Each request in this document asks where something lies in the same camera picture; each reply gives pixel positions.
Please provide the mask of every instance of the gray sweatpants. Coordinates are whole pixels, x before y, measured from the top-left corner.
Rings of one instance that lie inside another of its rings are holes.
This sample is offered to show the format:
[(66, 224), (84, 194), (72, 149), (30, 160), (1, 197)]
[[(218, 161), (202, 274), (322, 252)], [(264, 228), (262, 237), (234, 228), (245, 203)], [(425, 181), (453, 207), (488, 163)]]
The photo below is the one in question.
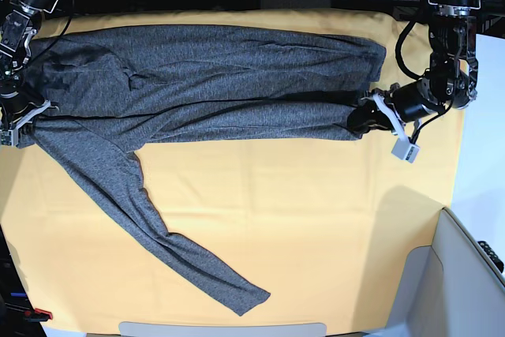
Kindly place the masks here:
[[(38, 54), (50, 40), (33, 42)], [(38, 144), (144, 248), (238, 315), (267, 300), (214, 254), (171, 233), (134, 151), (149, 142), (354, 140), (344, 99), (377, 81), (385, 49), (364, 39), (223, 26), (114, 28), (65, 36), (26, 80), (59, 103)]]

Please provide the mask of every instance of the red clip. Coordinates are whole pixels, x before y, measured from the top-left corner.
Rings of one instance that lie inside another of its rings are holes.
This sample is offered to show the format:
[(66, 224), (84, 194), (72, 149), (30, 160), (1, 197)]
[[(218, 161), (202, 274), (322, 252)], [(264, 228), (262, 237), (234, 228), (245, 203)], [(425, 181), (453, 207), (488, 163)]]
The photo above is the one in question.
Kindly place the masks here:
[(33, 309), (33, 311), (35, 313), (38, 313), (39, 315), (48, 315), (49, 320), (53, 320), (53, 313), (51, 313), (49, 311), (44, 311), (43, 309), (38, 309), (38, 308)]

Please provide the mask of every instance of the yellow cloth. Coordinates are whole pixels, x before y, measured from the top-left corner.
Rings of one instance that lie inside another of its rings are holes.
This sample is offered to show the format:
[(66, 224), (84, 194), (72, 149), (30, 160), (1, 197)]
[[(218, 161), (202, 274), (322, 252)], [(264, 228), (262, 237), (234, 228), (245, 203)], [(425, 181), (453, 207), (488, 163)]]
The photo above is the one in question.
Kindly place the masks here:
[[(41, 36), (65, 21), (44, 23)], [(230, 24), (373, 39), (387, 48), (380, 85), (408, 83), (394, 60), (404, 23), (338, 10), (159, 13), (86, 17), (70, 32), (138, 24)], [(427, 28), (404, 46), (428, 65)], [(462, 114), (421, 134), (414, 165), (391, 155), (395, 138), (356, 142), (247, 140), (149, 144), (145, 185), (172, 231), (220, 256), (272, 293), (238, 317), (140, 247), (38, 147), (0, 151), (0, 222), (47, 325), (118, 333), (122, 321), (269, 325), (322, 322), (328, 334), (383, 327), (407, 254), (429, 245), (449, 204)]]

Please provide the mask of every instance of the fabric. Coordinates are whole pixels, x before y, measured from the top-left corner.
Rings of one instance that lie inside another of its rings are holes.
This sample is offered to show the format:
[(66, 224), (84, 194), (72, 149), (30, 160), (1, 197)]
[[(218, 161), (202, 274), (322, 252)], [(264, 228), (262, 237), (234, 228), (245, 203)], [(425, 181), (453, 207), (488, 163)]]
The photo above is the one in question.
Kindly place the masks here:
[[(38, 54), (51, 43), (33, 43)], [(354, 37), (223, 26), (115, 28), (70, 35), (26, 81), (59, 104), (29, 137), (149, 252), (242, 315), (269, 293), (170, 233), (133, 154), (147, 142), (355, 139), (348, 93), (379, 79), (385, 50)]]
[[(65, 19), (43, 22), (55, 36)], [(70, 32), (132, 25), (240, 25), (358, 36), (386, 47), (375, 84), (408, 84), (395, 61), (406, 26), (386, 14), (338, 9), (164, 12), (79, 17)], [(428, 28), (403, 45), (407, 66), (429, 64)], [(170, 270), (115, 223), (38, 146), (0, 148), (0, 223), (31, 303), (47, 326), (119, 334), (122, 321), (260, 326), (324, 323), (328, 335), (382, 328), (407, 255), (432, 243), (449, 205), (463, 113), (423, 130), (410, 165), (396, 137), (357, 141), (222, 140), (146, 144), (144, 187), (172, 232), (212, 251), (271, 292), (244, 316)]]

